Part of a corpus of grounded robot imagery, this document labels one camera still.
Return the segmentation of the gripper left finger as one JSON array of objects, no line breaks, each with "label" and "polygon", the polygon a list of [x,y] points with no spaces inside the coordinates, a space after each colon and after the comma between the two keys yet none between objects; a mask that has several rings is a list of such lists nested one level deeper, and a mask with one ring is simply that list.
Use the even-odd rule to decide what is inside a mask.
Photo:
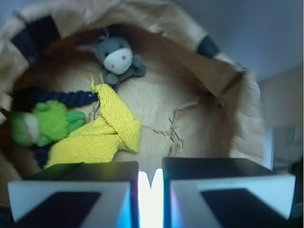
[{"label": "gripper left finger", "polygon": [[53,165],[8,184],[17,228],[137,228],[135,161]]}]

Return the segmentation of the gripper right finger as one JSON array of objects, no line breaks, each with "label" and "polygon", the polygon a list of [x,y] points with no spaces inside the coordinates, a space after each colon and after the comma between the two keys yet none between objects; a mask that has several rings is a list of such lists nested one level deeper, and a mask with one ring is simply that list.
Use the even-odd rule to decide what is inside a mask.
[{"label": "gripper right finger", "polygon": [[292,228],[295,176],[248,159],[162,160],[166,228]]}]

